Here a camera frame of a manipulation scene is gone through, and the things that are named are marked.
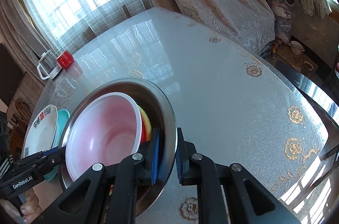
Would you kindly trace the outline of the left hand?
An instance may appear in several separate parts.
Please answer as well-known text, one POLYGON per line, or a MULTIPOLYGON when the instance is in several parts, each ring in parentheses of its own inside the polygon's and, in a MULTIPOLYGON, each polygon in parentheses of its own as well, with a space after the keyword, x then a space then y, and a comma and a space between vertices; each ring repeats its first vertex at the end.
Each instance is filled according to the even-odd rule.
POLYGON ((32 223, 41 213, 39 198, 33 188, 25 192, 19 210, 8 200, 1 199, 1 223, 32 223))

